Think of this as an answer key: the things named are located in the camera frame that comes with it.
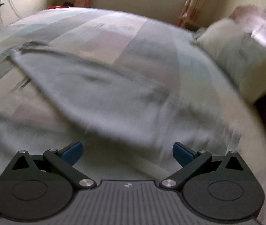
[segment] pillowcase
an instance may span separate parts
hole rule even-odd
[[[194,43],[216,61],[248,103],[266,94],[266,48],[232,19],[212,24]]]

